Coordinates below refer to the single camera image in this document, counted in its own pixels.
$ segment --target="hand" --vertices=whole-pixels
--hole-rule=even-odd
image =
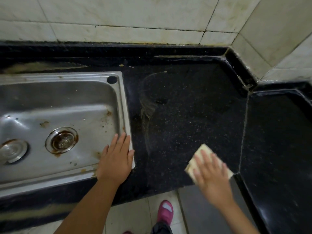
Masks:
[[[129,151],[130,135],[126,137],[126,133],[123,132],[117,140],[118,134],[115,134],[111,145],[106,145],[103,149],[96,177],[98,181],[108,179],[119,186],[131,172],[135,151]]]
[[[208,155],[201,150],[203,161],[195,155],[195,160],[199,171],[194,169],[194,176],[200,190],[206,199],[217,209],[226,209],[235,204],[233,199],[230,182],[227,176],[227,166],[222,163],[219,167],[216,155],[211,154],[212,161]]]

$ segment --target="drain strainer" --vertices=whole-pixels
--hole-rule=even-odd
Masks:
[[[20,160],[27,152],[28,144],[24,140],[11,139],[0,145],[0,161],[2,164]]]
[[[60,127],[52,131],[46,139],[46,149],[59,155],[69,151],[78,142],[78,133],[71,127]]]

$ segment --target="sink basin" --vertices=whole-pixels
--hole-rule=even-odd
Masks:
[[[0,165],[0,197],[92,178],[114,134],[131,134],[121,72],[2,75],[0,101],[0,144],[28,145]]]

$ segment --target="sink rim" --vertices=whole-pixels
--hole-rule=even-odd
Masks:
[[[109,84],[107,82],[107,78],[109,76],[117,77],[117,83]],[[119,119],[123,119],[124,121],[125,132],[131,135],[129,112],[121,71],[0,75],[0,86],[9,84],[12,85],[62,81],[95,81],[109,85],[114,89],[115,92],[118,89],[120,95],[118,95],[117,98],[120,98],[120,101],[117,100],[117,107],[118,109],[121,109],[118,110],[118,116]],[[133,149],[132,140],[130,142],[129,150],[131,149]],[[133,159],[132,162],[132,169],[134,168],[135,159]],[[97,163],[82,168],[72,169],[69,171],[64,171],[42,177],[0,184],[0,198],[90,179],[96,177],[96,169]]]

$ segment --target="foot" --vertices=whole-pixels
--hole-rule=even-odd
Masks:
[[[161,221],[170,226],[173,217],[174,209],[172,207],[172,204],[168,200],[162,201],[158,209],[157,222]]]

